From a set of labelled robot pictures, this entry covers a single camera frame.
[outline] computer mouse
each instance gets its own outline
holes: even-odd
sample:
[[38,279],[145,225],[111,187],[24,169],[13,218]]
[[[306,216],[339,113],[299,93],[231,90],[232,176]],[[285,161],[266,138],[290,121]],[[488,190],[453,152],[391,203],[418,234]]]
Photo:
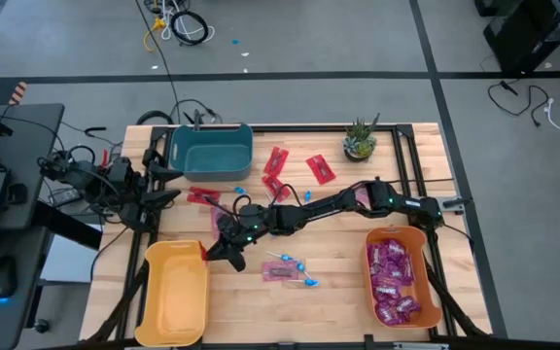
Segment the computer mouse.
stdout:
[[11,256],[0,258],[0,298],[8,298],[17,290],[17,262]]

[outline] computer tower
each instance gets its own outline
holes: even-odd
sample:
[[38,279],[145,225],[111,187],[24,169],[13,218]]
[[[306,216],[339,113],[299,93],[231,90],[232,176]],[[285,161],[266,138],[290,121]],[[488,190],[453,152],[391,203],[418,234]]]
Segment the computer tower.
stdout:
[[560,45],[560,0],[510,2],[483,35],[503,72],[533,72]]
[[474,0],[474,5],[478,14],[482,17],[491,17],[498,12],[498,9],[510,0]]

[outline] succulent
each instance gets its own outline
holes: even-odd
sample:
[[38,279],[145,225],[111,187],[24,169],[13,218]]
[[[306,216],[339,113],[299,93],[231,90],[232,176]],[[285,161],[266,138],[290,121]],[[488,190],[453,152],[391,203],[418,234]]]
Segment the succulent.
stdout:
[[367,140],[370,134],[375,130],[378,120],[379,113],[375,116],[375,119],[370,125],[366,125],[364,119],[357,118],[356,121],[353,122],[351,129],[345,128],[347,130],[347,137],[349,139],[355,137],[357,142]]
[[370,125],[366,125],[364,119],[356,119],[351,128],[346,128],[347,137],[342,140],[343,148],[360,158],[370,156],[377,144],[377,140],[370,134],[375,130],[378,120],[379,113]]

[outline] potted plant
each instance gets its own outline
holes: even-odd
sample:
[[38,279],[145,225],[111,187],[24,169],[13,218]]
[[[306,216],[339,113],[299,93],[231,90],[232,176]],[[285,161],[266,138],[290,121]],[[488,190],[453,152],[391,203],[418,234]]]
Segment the potted plant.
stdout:
[[342,140],[342,145],[349,160],[363,161],[372,155],[377,140],[371,136],[371,133],[375,130],[378,120],[379,113],[370,125],[366,125],[364,119],[358,118],[351,128],[345,128],[347,136]]

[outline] yellow cable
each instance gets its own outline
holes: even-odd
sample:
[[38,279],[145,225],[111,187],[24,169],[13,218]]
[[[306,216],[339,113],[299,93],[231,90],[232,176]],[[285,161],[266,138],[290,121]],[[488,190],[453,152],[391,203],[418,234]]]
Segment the yellow cable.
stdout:
[[153,31],[155,30],[161,30],[165,28],[165,20],[159,18],[159,17],[155,17],[155,23],[153,24],[153,27],[151,28],[150,31],[146,32],[146,34],[144,35],[144,48],[146,48],[146,51],[149,53],[153,53],[155,51],[155,49],[151,49],[148,47],[148,44],[146,43],[148,40],[148,36],[153,34]]

